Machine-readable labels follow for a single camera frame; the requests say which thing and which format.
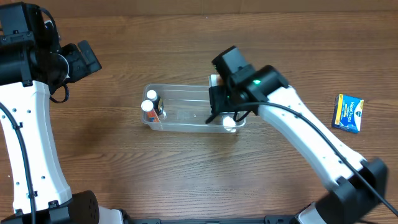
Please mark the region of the clear plastic container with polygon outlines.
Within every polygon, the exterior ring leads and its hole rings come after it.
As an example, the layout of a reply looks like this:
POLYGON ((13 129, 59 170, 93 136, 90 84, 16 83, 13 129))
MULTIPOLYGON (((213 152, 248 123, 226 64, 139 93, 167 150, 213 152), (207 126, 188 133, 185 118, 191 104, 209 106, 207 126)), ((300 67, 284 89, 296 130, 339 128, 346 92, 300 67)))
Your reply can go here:
POLYGON ((238 123, 233 120, 233 113, 223 113, 211 123, 205 121, 211 115, 209 87, 200 85, 148 84, 146 93, 154 90, 164 103, 165 115, 158 123, 151 122, 145 112, 141 121, 155 131, 192 132, 192 133, 236 133, 245 126, 246 120, 238 123))

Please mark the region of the black bottle white cap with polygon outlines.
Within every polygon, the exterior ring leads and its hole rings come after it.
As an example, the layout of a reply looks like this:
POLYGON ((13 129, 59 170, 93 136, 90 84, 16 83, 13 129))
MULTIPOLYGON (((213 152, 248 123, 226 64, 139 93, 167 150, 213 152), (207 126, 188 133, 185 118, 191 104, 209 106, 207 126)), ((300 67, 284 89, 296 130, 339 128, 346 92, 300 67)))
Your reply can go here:
POLYGON ((158 95, 158 93, 155 90, 149 90, 146 93, 146 97, 148 100, 153 102, 154 109, 157 115, 161 115, 164 112, 163 99, 158 95))

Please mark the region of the orange tube white cap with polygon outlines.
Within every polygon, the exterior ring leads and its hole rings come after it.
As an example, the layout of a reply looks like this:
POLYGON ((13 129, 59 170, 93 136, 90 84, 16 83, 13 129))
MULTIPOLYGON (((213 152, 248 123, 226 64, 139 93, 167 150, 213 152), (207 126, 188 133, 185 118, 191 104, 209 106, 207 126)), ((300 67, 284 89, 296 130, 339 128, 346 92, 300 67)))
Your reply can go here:
POLYGON ((144 100, 141 103, 141 109, 145 112, 149 122, 159 123, 160 119, 155 111, 154 104, 151 100, 144 100))

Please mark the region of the blue yellow VapoDrops box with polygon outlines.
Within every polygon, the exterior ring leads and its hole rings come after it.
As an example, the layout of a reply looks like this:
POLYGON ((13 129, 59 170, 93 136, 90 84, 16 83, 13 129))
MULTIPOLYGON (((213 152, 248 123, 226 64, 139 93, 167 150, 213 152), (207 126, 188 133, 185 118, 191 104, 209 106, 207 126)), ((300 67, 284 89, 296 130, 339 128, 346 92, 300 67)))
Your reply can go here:
POLYGON ((335 98, 331 126, 351 133, 359 133, 361 130, 363 106, 363 99, 339 94, 335 98))

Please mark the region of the white orange plaster box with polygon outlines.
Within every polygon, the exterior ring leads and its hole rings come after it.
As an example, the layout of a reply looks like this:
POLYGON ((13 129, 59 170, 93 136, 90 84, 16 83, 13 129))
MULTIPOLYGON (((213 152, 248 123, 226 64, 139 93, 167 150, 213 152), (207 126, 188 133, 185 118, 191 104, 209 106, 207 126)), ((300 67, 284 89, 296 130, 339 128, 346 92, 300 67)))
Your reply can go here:
POLYGON ((209 86, 210 87, 223 86, 223 85, 224 85, 224 81, 223 81, 221 75, 211 74, 209 76, 209 86))

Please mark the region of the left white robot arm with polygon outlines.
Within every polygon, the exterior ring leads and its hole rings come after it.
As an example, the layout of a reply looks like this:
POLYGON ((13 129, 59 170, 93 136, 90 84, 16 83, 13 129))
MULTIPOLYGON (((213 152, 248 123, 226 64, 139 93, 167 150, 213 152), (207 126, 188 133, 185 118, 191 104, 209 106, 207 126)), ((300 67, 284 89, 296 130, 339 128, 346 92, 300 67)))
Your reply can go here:
POLYGON ((31 32, 1 46, 1 125, 14 182, 14 213, 6 223, 123 223, 90 190, 73 194, 58 160, 49 104, 60 87, 100 70, 87 41, 61 47, 31 32))

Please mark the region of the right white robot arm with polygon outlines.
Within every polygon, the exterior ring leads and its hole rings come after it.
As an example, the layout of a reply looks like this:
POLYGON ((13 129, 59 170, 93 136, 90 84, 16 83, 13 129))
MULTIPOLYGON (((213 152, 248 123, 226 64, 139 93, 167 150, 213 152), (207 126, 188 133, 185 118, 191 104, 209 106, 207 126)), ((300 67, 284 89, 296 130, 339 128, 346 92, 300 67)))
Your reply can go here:
POLYGON ((296 90, 272 66, 217 65, 210 77, 210 123, 221 113, 238 122, 253 112, 279 130, 307 160, 327 194, 290 219, 291 223, 356 223, 380 203, 397 210, 384 198, 388 169, 380 159, 367 161, 342 143, 304 105, 296 90))

